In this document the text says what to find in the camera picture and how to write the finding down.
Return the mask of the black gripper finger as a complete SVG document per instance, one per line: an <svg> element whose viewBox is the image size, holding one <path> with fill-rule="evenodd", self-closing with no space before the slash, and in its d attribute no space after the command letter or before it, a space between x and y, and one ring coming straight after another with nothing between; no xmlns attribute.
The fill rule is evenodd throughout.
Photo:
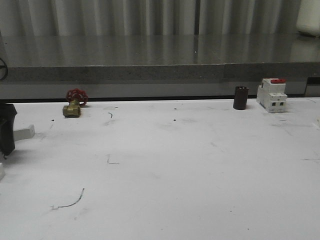
<svg viewBox="0 0 320 240"><path fill-rule="evenodd" d="M12 103L0 104L0 151L4 159L15 149L14 121L16 115L17 111Z"/></svg>

